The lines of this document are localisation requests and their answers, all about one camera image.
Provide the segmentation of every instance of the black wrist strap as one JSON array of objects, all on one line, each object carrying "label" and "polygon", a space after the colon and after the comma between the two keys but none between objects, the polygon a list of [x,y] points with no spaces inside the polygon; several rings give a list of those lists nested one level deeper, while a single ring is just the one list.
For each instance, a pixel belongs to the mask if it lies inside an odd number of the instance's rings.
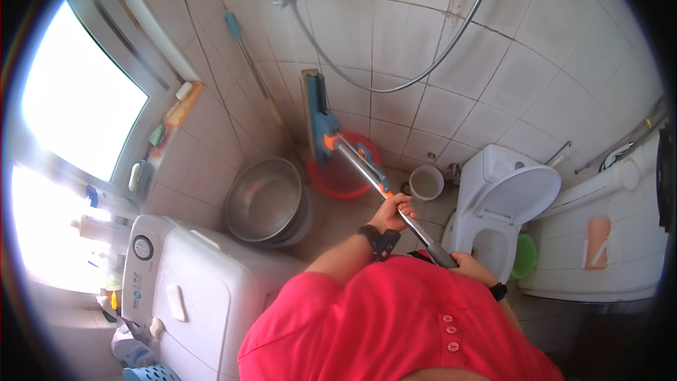
[{"label": "black wrist strap", "polygon": [[364,225],[360,227],[358,234],[363,235],[369,241],[375,262],[385,260],[400,240],[400,233],[398,231],[387,229],[381,234],[373,225]]},{"label": "black wrist strap", "polygon": [[503,298],[506,296],[506,293],[508,292],[508,288],[505,286],[505,284],[498,283],[494,287],[491,287],[489,291],[492,293],[492,296],[496,299],[496,301],[502,301]]}]

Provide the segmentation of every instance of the shower hose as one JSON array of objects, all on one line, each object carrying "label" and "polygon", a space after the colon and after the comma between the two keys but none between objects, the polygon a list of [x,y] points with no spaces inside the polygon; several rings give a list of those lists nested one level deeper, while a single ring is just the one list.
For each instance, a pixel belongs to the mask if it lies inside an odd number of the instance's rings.
[{"label": "shower hose", "polygon": [[430,65],[430,67],[428,69],[426,69],[424,72],[422,72],[419,76],[415,77],[413,80],[409,80],[406,83],[402,84],[401,86],[393,87],[391,89],[373,89],[370,86],[362,86],[359,83],[357,83],[356,81],[354,81],[352,78],[350,78],[348,75],[343,73],[336,65],[334,65],[334,63],[327,57],[327,55],[324,54],[324,51],[317,44],[313,35],[310,33],[310,31],[308,31],[308,27],[305,26],[305,23],[303,22],[303,20],[300,17],[299,9],[297,8],[296,1],[293,1],[291,3],[291,6],[292,6],[292,11],[294,13],[294,17],[296,18],[296,21],[299,23],[300,29],[303,30],[303,33],[305,34],[306,37],[308,37],[309,42],[313,45],[315,50],[317,50],[317,53],[322,57],[322,59],[324,59],[324,61],[329,66],[329,68],[333,69],[334,72],[339,74],[340,77],[343,80],[348,81],[350,84],[352,84],[353,86],[359,87],[360,89],[369,90],[370,92],[375,92],[375,93],[392,93],[392,92],[400,91],[402,89],[406,89],[407,87],[412,86],[415,83],[421,81],[423,78],[427,77],[429,73],[433,72],[433,70],[435,68],[437,68],[439,66],[439,64],[442,63],[444,58],[447,57],[447,55],[449,55],[449,52],[451,52],[453,47],[456,46],[456,43],[458,43],[458,40],[463,35],[463,32],[468,27],[468,24],[470,24],[470,21],[472,21],[472,17],[475,16],[475,12],[477,12],[479,4],[481,4],[481,3],[482,3],[482,0],[475,0],[475,3],[472,5],[472,8],[470,8],[470,12],[468,13],[468,16],[466,17],[466,19],[461,24],[461,27],[456,32],[456,35],[453,37],[451,43],[449,43],[449,46],[447,46],[446,49],[444,49],[444,52],[441,55],[439,55],[439,57],[433,62],[432,65]]}]

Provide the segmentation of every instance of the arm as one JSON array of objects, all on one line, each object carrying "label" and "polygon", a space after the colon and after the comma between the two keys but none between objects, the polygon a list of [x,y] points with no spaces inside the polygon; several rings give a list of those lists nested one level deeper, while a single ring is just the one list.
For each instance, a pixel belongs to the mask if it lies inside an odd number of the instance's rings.
[{"label": "arm", "polygon": [[[406,225],[397,214],[398,208],[404,215],[417,217],[414,208],[411,207],[411,197],[398,193],[383,202],[368,224],[375,226],[381,234],[386,229],[402,231]],[[310,264],[306,272],[329,275],[339,285],[343,285],[373,261],[369,241],[362,235],[354,234],[348,240],[323,253]]]},{"label": "arm", "polygon": [[[475,258],[469,254],[452,252],[451,255],[456,263],[458,263],[458,268],[453,268],[449,271],[459,273],[468,278],[476,279],[480,283],[486,285],[487,288],[494,287],[496,284],[498,284],[498,279],[496,279],[494,274],[492,274],[491,271],[486,269],[481,263],[476,261]],[[503,312],[503,315],[505,315],[506,319],[508,319],[510,325],[519,331],[520,334],[524,335],[524,332],[522,332],[522,327],[519,326],[517,317],[514,316],[514,313],[508,304],[508,299],[503,297],[503,299],[498,301],[498,306],[501,308],[501,311]]]}]

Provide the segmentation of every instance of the haier logo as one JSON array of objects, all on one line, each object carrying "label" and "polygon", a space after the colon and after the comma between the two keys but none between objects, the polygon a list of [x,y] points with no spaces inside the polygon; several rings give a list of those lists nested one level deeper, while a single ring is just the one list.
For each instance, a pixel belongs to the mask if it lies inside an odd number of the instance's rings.
[{"label": "haier logo", "polygon": [[132,278],[132,288],[134,288],[134,299],[132,300],[131,307],[134,310],[139,310],[139,301],[141,300],[141,293],[139,290],[141,289],[141,280],[143,277],[139,275],[138,273],[134,272],[134,277]]}]

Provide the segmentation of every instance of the washing machine knob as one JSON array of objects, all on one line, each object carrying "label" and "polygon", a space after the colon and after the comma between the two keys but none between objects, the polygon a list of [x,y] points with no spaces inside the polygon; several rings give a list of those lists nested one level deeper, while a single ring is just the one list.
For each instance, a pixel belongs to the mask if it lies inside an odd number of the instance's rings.
[{"label": "washing machine knob", "polygon": [[153,243],[144,235],[138,235],[134,239],[134,254],[141,260],[149,260],[153,257]]}]

